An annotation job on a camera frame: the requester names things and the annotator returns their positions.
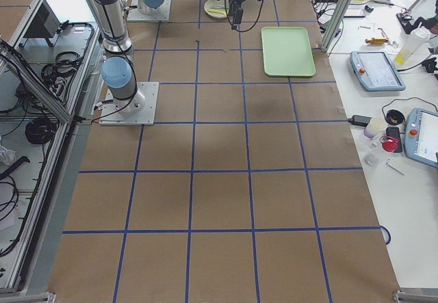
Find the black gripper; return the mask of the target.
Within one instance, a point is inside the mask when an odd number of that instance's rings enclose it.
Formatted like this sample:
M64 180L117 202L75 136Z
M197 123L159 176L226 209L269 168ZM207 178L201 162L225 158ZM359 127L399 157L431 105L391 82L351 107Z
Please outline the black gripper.
M232 29L237 29L235 23L241 23L243 17L242 4L245 0L229 0L228 20Z

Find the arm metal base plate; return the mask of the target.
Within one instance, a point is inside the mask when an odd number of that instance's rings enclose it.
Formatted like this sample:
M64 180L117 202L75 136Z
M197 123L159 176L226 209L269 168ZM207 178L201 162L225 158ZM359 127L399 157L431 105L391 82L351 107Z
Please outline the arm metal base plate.
M128 22L168 22L170 19L171 0L164 0L158 8L151 8L143 0L132 0L127 15Z
M137 93L132 102L124 107L129 100L104 104L103 118L98 120L102 126L154 125L157 98L159 93L158 82L137 82Z

